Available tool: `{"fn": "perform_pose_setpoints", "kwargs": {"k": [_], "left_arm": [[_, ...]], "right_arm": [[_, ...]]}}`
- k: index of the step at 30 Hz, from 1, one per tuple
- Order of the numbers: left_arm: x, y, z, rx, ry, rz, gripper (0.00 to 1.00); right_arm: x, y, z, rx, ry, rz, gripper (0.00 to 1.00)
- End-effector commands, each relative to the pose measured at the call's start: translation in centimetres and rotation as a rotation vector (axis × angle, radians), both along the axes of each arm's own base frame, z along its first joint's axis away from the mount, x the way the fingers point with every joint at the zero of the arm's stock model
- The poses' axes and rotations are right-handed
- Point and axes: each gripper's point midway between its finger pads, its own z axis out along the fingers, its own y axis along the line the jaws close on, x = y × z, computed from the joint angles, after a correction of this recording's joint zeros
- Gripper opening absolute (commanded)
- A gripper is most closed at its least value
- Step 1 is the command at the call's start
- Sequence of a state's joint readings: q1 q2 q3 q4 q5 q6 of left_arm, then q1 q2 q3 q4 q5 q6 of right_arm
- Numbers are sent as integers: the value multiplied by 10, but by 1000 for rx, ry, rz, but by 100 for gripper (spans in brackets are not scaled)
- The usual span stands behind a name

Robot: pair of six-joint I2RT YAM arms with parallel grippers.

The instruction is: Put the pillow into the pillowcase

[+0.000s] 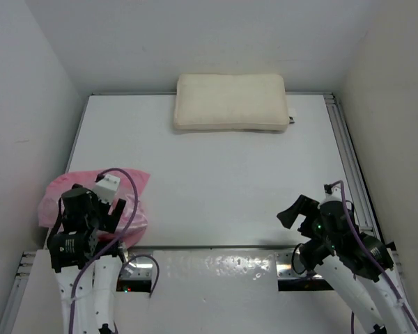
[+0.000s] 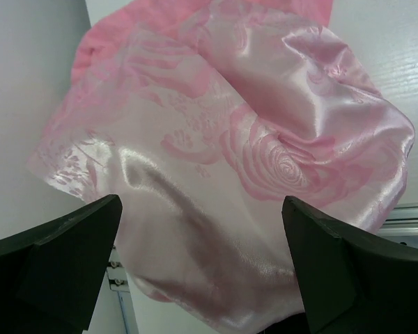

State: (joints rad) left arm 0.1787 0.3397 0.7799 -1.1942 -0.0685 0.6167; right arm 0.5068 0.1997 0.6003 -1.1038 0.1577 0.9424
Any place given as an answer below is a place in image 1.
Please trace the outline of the pink satin pillowcase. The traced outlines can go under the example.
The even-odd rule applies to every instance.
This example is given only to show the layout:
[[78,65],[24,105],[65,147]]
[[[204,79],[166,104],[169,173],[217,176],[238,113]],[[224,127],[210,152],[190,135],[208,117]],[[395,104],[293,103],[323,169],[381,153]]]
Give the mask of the pink satin pillowcase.
[[[53,228],[58,215],[58,200],[61,194],[71,189],[73,184],[80,184],[88,189],[95,185],[99,170],[76,171],[62,174],[53,180],[45,189],[45,194],[38,205],[38,225],[43,228]],[[118,171],[111,171],[111,175],[119,177],[121,183],[116,192],[115,199],[126,201],[123,215],[119,221],[117,232],[120,232],[127,222],[134,208],[134,192],[129,179]],[[148,226],[148,218],[143,203],[139,202],[137,213],[127,232],[122,238],[125,245],[131,247],[140,241]]]

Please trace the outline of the cream white pillow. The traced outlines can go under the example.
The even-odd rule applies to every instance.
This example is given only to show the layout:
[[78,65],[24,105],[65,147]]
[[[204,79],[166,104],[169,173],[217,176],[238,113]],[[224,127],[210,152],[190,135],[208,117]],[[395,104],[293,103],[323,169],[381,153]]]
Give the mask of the cream white pillow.
[[183,131],[284,132],[290,125],[278,74],[182,74],[173,126]]

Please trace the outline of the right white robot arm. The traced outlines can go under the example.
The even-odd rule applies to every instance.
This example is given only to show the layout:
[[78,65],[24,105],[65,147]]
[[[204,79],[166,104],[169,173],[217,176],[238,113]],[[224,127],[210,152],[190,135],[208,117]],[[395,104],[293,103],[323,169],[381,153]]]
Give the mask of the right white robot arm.
[[299,198],[277,214],[284,228],[303,216],[298,232],[304,270],[320,275],[352,310],[366,333],[418,333],[418,321],[396,281],[395,263],[381,240],[360,232],[354,207],[328,196]]

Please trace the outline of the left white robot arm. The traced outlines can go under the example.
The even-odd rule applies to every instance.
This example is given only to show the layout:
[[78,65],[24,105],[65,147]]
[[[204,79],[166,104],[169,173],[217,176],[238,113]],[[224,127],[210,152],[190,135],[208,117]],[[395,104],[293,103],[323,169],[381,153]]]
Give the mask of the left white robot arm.
[[116,199],[118,182],[92,189],[80,184],[58,201],[56,223],[47,238],[59,286],[64,333],[117,333],[114,299],[123,256],[119,243],[101,241],[113,233],[126,201]]

